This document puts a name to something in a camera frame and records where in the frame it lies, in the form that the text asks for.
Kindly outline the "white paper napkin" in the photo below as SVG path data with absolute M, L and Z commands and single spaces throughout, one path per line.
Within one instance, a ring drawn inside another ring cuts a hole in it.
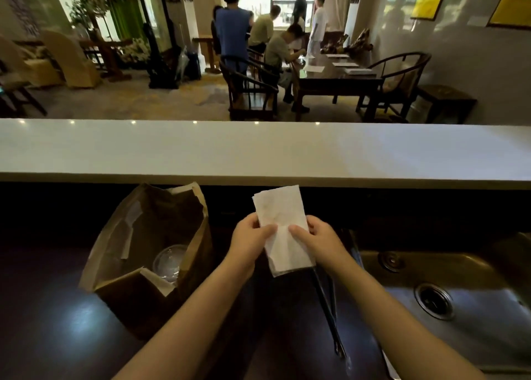
M 296 225 L 309 231 L 299 185 L 261 191 L 253 196 L 253 202 L 260 225 L 277 226 L 264 246 L 272 276 L 315 267 L 315 259 L 306 246 L 288 229 Z

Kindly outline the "white flower bunch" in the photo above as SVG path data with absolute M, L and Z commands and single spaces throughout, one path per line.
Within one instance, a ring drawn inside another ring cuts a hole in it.
M 142 38 L 132 39 L 132 43 L 122 47 L 119 57 L 121 61 L 129 64 L 147 63 L 151 55 L 148 42 Z

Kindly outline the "dark suitcase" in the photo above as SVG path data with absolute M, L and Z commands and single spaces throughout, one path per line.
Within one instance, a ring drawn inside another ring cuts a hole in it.
M 185 68 L 183 76 L 189 81 L 199 81 L 202 78 L 200 55 L 196 52 L 185 53 Z

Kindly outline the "person's right forearm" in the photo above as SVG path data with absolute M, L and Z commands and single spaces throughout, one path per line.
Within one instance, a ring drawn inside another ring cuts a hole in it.
M 330 269 L 346 286 L 401 380 L 486 380 L 486 376 L 423 326 L 346 252 Z

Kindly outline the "green curtain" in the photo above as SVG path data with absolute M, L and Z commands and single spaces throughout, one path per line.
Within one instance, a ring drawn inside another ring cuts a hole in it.
M 110 3 L 110 14 L 120 41 L 146 40 L 143 16 L 138 0 L 115 0 Z

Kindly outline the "wooden root sculpture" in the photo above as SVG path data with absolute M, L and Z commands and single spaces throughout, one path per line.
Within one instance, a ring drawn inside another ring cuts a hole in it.
M 370 33 L 369 28 L 363 29 L 355 41 L 350 41 L 349 35 L 344 32 L 326 32 L 320 45 L 320 54 L 356 58 L 363 52 L 372 51 L 373 44 L 369 41 Z

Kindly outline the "black tongs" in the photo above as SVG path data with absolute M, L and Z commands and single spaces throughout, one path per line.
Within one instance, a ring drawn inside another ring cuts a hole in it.
M 335 348 L 335 354 L 341 359 L 346 359 L 346 351 L 340 338 L 340 334 L 337 328 L 337 303 L 335 295 L 335 283 L 333 278 L 325 274 L 326 287 L 323 285 L 319 269 L 313 267 L 310 271 L 310 277 L 312 284 L 315 288 L 319 304 L 322 308 L 323 314 L 327 321 Z

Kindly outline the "person's right hand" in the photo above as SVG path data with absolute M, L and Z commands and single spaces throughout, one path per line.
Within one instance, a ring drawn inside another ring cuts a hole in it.
M 316 216 L 306 216 L 311 243 L 303 243 L 315 261 L 328 270 L 335 271 L 349 256 L 335 230 Z

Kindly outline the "dark wooden table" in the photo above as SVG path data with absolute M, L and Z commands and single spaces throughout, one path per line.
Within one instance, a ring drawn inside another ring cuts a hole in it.
M 290 64 L 293 75 L 295 121 L 302 118 L 301 108 L 305 96 L 372 96 L 383 82 L 377 76 L 350 76 L 344 68 L 335 67 L 325 55 L 298 59 Z M 324 66 L 322 73 L 310 73 L 303 70 L 306 64 Z

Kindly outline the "small wooden side table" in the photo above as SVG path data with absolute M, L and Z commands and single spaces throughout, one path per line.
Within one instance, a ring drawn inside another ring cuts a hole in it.
M 203 70 L 208 74 L 219 75 L 222 73 L 221 69 L 216 65 L 216 57 L 214 52 L 214 39 L 212 35 L 198 35 L 192 38 L 192 43 L 201 47 L 206 46 L 207 59 Z

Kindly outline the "clear plastic cup lid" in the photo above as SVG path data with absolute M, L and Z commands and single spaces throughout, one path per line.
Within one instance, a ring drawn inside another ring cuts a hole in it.
M 168 283 L 176 283 L 187 245 L 174 244 L 163 249 L 152 264 L 152 271 Z

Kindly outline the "round sink drain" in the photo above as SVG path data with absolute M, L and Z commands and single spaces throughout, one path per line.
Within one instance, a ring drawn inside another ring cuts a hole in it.
M 429 316 L 441 321 L 451 321 L 455 317 L 454 303 L 450 295 L 432 283 L 422 283 L 415 287 L 416 302 Z

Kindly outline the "dark wooden stool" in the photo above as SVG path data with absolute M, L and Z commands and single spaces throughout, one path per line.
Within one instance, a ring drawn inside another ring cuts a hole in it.
M 440 84 L 423 84 L 417 87 L 417 95 L 429 102 L 426 124 L 434 123 L 444 112 L 451 112 L 457 118 L 457 125 L 466 122 L 477 104 L 477 99 L 458 89 Z

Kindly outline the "steel sink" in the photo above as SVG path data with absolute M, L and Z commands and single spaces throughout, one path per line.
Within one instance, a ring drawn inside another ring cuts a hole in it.
M 353 233 L 363 268 L 432 334 L 491 379 L 531 380 L 531 236 L 424 236 L 359 229 Z M 399 273 L 378 254 L 398 253 Z M 452 298 L 455 317 L 429 316 L 414 289 L 432 283 Z

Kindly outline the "person's left hand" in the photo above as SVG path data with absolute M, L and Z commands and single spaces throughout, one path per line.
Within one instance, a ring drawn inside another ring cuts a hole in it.
M 265 248 L 266 242 L 258 243 L 255 238 L 255 229 L 259 227 L 262 226 L 256 213 L 249 214 L 237 223 L 225 257 L 229 266 L 245 279 L 252 276 L 256 260 Z

